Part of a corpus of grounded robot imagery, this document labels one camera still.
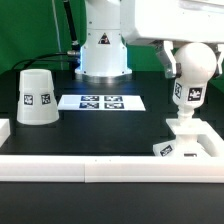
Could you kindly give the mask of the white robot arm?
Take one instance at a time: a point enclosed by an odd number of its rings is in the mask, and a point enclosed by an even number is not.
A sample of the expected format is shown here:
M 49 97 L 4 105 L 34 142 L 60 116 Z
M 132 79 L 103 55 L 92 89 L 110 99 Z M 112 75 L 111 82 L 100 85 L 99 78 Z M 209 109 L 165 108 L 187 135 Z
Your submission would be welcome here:
M 76 72 L 92 80 L 131 72 L 127 45 L 154 46 L 165 76 L 181 75 L 172 50 L 187 43 L 212 48 L 217 76 L 224 61 L 224 0 L 84 0 L 86 41 Z

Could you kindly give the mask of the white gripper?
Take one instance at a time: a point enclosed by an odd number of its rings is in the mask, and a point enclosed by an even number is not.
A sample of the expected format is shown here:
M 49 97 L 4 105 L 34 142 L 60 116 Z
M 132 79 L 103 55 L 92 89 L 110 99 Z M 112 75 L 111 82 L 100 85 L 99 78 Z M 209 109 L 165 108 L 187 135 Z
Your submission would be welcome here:
M 181 76 L 173 42 L 224 43 L 224 0 L 121 0 L 121 34 L 130 45 L 156 43 L 168 79 Z M 222 75 L 224 44 L 216 46 L 216 77 Z

